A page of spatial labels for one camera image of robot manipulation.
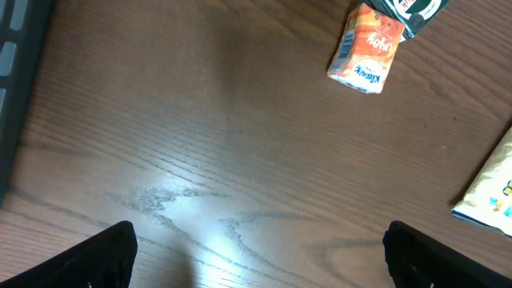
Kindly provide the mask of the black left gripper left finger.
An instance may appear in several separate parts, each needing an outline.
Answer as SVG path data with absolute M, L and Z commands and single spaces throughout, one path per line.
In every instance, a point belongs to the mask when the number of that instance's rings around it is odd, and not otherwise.
M 128 288 L 137 251 L 133 224 L 121 221 L 1 282 L 1 288 Z

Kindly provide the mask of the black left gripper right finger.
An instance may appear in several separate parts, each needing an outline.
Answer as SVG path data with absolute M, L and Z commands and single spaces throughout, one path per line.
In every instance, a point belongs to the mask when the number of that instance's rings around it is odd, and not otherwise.
M 382 239 L 396 287 L 511 288 L 511 279 L 400 221 Z

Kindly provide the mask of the orange tissue pack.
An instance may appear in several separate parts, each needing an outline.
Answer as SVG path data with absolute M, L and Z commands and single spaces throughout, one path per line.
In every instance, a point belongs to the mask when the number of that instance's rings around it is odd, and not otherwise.
M 362 3 L 348 15 L 327 76 L 367 94 L 381 93 L 404 29 Z

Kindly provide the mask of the dark green small box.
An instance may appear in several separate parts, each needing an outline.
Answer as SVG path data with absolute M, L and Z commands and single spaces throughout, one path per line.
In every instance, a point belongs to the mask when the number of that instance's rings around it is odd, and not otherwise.
M 414 38 L 450 0 L 363 0 L 372 9 L 404 25 L 401 41 Z

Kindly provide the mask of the grey plastic basket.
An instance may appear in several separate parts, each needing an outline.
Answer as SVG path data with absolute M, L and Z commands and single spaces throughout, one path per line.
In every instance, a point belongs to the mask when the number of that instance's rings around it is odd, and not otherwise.
M 1 198 L 10 185 L 51 0 L 1 0 Z

